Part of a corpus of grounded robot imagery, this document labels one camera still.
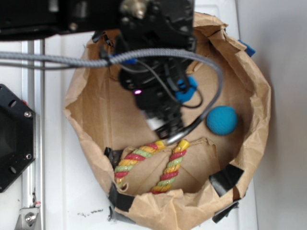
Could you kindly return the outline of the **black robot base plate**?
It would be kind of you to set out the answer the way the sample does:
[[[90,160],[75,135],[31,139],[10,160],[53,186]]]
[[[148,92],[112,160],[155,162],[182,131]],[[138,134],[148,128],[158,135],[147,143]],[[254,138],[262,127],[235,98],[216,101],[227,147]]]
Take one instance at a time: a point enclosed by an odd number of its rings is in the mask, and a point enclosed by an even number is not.
[[[0,192],[5,192],[34,160],[35,112],[0,85]]]

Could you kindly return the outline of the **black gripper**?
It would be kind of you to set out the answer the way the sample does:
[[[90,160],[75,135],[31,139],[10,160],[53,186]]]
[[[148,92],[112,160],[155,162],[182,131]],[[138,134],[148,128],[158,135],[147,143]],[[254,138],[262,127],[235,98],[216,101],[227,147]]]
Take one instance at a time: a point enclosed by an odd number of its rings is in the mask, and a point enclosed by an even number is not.
[[[195,51],[192,0],[122,0],[115,53],[143,50],[122,63],[121,86],[131,91],[139,109],[180,105],[177,82],[188,84],[185,70],[191,61],[171,57],[167,49]]]

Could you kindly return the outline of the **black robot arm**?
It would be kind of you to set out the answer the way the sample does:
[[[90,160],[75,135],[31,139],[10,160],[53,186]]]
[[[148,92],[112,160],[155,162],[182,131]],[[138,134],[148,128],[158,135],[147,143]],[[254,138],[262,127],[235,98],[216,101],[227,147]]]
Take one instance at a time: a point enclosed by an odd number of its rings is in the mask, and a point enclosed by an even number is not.
[[[113,53],[98,60],[1,52],[1,65],[19,60],[51,62],[55,69],[122,66],[121,86],[133,92],[137,107],[150,118],[181,117],[190,83],[185,69],[195,52],[192,0],[3,0],[0,39],[5,42],[45,39],[93,32],[97,42],[116,31]]]

